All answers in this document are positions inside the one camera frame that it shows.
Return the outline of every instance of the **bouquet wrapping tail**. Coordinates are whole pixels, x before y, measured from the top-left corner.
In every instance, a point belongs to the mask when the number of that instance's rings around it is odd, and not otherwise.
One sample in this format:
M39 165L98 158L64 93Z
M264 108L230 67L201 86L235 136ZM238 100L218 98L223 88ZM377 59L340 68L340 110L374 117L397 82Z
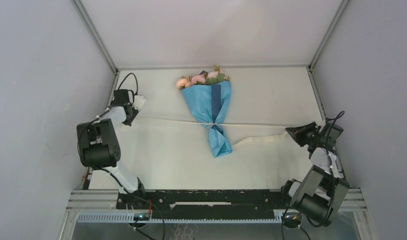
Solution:
M208 73L202 72L198 76L206 78L207 75ZM232 96L232 84L229 80L230 78L225 80L224 73L222 73L218 78L206 78L205 83L199 84L198 82L198 84L180 88L192 116L196 121L202 123L202 126L208 128L208 144L214 158L233 151L226 131L221 125L218 125L224 123Z

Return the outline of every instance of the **white string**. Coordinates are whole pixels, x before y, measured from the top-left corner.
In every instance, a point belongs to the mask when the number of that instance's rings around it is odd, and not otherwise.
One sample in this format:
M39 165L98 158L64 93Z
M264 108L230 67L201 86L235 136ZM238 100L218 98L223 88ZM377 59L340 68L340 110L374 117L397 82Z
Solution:
M289 126L285 125L277 125L277 124L258 124L258 123L213 123L213 122L196 122L196 121L183 121L183 120L172 120L172 119L165 119L165 118L156 118L156 117L146 117L140 116L137 119L146 119L146 120L157 120L157 121L165 121L165 122L172 122L172 123L179 123L179 124L195 124L195 125L208 125L208 128L212 125L219 125L219 126L234 126L234 127L270 127L270 128L288 128Z

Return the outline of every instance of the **metal frame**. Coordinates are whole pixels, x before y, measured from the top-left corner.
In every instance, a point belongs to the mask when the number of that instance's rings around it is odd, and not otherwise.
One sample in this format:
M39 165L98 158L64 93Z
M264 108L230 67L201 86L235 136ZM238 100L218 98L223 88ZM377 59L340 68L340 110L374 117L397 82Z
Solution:
M308 66L303 65L260 65L260 66L227 66L227 68L232 67L307 67L308 76L311 81L315 98L319 106L320 114L323 119L326 118L326 110L323 104L322 97L319 93L317 87L317 81L313 73L313 69L323 52L330 36L332 35L334 29L336 28L340 18L343 15L343 12L347 8L351 0L343 0L330 23L328 30L326 31L318 49L312 58L311 63ZM111 89L108 93L108 99L106 101L106 106L111 102L113 96L113 90L115 89L118 78L120 75L120 70L118 69L112 60L105 44L100 37L93 21L91 20L89 14L86 11L86 8L81 0L71 0L73 6L77 10L79 16L81 17L84 25L89 31L91 37L96 43L96 46L102 53L105 58L108 66L111 71L114 73L114 79L111 86ZM184 69L196 68L194 67L183 67ZM123 68L122 70L141 70L141 69L170 69L170 67L157 67L157 68ZM87 168L84 178L82 180L82 186L86 186L91 169ZM132 222L134 214L145 214L148 212L148 209L135 209L134 213L130 210L125 209L116 209L116 205L119 202L118 199L119 193L117 190L73 190L69 198L65 214L62 220L62 224L59 230L57 239L59 240L71 240L74 234L75 225L79 223L125 223ZM240 220L228 220L228 219L199 219L199 220L189 220L189 223L280 223L284 209L275 209L273 210L272 218L267 219L240 219ZM377 240L376 232L374 230L373 224L370 220L370 215L367 211L366 203L364 201L361 190L359 189L350 189L346 195L345 201L343 202L340 212L353 212L357 229L360 235L361 240ZM149 222L160 223L160 219L151 219ZM184 219L166 219L166 223L184 223Z

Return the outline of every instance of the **navy ribbon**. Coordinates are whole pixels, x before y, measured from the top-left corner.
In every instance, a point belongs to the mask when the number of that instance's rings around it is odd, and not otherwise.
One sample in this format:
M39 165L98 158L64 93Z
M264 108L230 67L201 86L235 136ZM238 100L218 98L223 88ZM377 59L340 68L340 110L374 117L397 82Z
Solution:
M212 122L216 123L216 119L221 110L221 85L212 84L211 85L211 113L212 113ZM218 132L223 134L223 131L219 126L212 125Z

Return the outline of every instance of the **flower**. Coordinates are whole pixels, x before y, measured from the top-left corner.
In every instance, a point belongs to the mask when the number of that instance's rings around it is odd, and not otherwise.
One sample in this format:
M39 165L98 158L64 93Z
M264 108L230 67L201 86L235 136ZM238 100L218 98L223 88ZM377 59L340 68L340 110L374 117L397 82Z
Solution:
M193 85L194 85L193 82L188 81L188 82L186 82L186 84L184 85L184 87L185 87L185 88L188 88L188 87L191 87L191 86L193 86Z
M209 79L215 79L217 76L218 76L217 71L212 71L212 72L208 73L208 78Z
M196 76L191 78L191 82L193 84L196 84L196 83L199 83L199 82L204 84L206 81L205 81L205 77L203 75L196 75Z
M188 83L187 78L180 78L177 83L175 84L175 86L180 89L182 88L184 85L186 85Z

